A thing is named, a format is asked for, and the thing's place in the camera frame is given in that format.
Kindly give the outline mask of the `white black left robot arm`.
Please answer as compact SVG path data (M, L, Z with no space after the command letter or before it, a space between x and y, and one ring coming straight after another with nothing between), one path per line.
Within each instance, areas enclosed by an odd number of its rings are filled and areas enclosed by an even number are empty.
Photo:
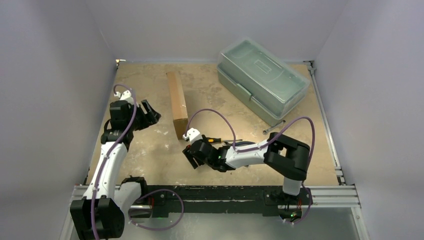
M146 99L137 105L126 100L114 101L109 105L109 113L100 136L100 157L92 181L82 198L70 204L70 214L81 240L120 238L129 201L142 205L149 199L143 177L127 177L121 188L116 188L116 183L134 132L155 125L161 114Z

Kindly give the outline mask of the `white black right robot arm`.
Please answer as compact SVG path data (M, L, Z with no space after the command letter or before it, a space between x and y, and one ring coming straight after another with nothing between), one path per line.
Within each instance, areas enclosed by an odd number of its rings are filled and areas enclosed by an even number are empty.
M225 173L241 167L265 164L284 177L280 191L284 202L292 204L300 198L311 158L311 147L306 143L272 132L269 139L259 143L216 148L195 128L189 129L183 139L189 142L183 154L194 169L207 165Z

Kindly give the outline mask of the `brown cardboard express box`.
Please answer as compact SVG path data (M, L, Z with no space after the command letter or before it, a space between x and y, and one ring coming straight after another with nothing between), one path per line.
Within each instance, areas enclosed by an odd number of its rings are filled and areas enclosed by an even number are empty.
M179 72L166 73L171 101L173 126L178 140L183 139L188 124L187 104Z

